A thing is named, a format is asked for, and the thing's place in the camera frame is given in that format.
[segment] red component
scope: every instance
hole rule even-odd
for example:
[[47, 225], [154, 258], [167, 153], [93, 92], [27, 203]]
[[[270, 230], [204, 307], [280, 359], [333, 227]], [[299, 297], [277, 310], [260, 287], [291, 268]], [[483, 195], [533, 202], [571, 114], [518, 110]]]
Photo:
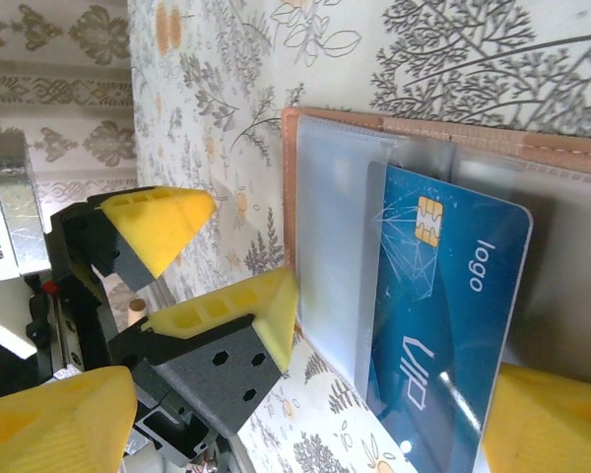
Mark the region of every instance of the red component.
[[46, 281], [41, 285], [41, 289], [45, 293], [50, 294], [51, 296], [54, 296], [55, 294], [57, 294], [57, 291], [59, 291], [59, 288], [53, 281]]

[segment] yellow 3d-printed part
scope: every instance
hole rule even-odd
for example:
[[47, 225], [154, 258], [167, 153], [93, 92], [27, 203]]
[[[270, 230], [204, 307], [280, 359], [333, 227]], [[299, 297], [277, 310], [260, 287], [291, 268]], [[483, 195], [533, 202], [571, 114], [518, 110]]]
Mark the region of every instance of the yellow 3d-printed part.
[[125, 367], [0, 398], [0, 473], [115, 473], [136, 415]]
[[276, 366], [284, 372], [292, 353], [297, 294], [294, 274], [287, 268], [278, 268], [159, 310], [150, 314], [141, 328], [188, 339], [253, 313], [252, 326]]
[[101, 209], [158, 278], [215, 211], [204, 190], [155, 187], [109, 197]]
[[591, 472], [591, 384], [502, 365], [484, 451], [492, 473]]

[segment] blue credit card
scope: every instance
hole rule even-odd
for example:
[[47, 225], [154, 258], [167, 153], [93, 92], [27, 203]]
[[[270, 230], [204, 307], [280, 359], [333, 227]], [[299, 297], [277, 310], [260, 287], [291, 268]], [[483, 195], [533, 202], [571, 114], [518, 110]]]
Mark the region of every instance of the blue credit card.
[[367, 404], [419, 473], [471, 472], [531, 215], [388, 167], [381, 217]]

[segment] damask wallpaper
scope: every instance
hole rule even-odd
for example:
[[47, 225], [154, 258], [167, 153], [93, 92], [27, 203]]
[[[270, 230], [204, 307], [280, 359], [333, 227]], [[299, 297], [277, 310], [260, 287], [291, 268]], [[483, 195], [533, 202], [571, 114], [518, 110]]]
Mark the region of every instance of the damask wallpaper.
[[[44, 225], [89, 195], [135, 187], [127, 6], [0, 1], [0, 132], [29, 144]], [[132, 294], [105, 281], [122, 327]]]

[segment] patterned wallpaper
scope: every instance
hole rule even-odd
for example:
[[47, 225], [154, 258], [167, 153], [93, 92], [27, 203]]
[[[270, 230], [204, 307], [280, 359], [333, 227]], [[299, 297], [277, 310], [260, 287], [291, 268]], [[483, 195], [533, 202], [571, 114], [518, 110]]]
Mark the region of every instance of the patterned wallpaper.
[[[591, 136], [591, 0], [130, 0], [129, 11], [139, 178], [203, 188], [218, 208], [166, 271], [178, 300], [282, 264], [285, 105]], [[415, 471], [411, 443], [394, 444], [295, 342], [240, 433], [258, 471]]]
[[[126, 4], [0, 1], [0, 132], [23, 131], [44, 225], [89, 195], [135, 187]], [[133, 297], [105, 281], [119, 326]]]

